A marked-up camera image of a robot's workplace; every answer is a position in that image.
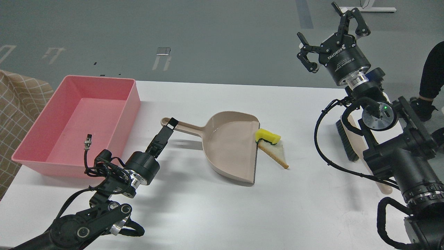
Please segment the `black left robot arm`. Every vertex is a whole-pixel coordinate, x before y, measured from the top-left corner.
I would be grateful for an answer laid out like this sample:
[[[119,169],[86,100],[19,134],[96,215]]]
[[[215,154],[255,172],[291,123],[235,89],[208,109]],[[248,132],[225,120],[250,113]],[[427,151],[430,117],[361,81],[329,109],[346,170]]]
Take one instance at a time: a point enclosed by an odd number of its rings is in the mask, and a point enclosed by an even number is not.
[[[111,200],[113,195],[134,198],[140,185],[149,185],[158,173],[160,164],[157,157],[168,144],[179,122],[168,119],[144,152],[136,151],[127,162],[113,157],[108,149],[102,150],[87,163],[87,154],[92,144],[88,134],[84,142],[85,174],[89,177],[103,177],[97,186],[90,186],[71,195],[63,204],[56,218],[43,234],[16,247],[16,250],[83,250],[103,235],[125,235],[141,237],[144,228],[131,219],[132,206]],[[84,192],[94,192],[88,209],[74,215],[64,215],[70,204]]]

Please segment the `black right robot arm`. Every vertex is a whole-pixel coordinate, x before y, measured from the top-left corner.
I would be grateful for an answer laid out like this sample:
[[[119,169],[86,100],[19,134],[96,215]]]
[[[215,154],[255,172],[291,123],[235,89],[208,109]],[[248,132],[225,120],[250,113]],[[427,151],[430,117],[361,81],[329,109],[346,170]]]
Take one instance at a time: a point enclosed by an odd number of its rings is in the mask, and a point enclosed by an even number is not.
[[[314,129],[314,144],[320,157],[335,169],[400,190],[404,205],[390,197],[378,203],[376,229],[379,237],[398,250],[443,249],[443,182],[429,164],[443,134],[428,133],[406,98],[389,101],[383,93],[385,76],[357,46],[357,38],[370,35],[358,8],[332,6],[340,17],[337,32],[319,46],[310,45],[302,33],[297,57],[311,73],[318,64],[307,55],[319,55],[337,86],[347,96],[331,101],[322,110]],[[336,122],[338,134],[350,161],[364,161],[369,174],[345,169],[328,159],[318,145],[318,129],[335,106],[345,110]]]

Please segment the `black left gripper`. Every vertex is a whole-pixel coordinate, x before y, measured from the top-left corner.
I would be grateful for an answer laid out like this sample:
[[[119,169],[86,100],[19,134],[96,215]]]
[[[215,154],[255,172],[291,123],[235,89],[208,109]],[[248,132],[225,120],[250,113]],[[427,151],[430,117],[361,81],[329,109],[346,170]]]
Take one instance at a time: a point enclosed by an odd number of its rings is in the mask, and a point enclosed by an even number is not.
[[[124,169],[136,173],[142,185],[151,184],[158,173],[160,164],[155,158],[160,155],[168,144],[168,140],[178,123],[178,120],[171,118],[147,146],[146,152],[134,152],[125,163]]]

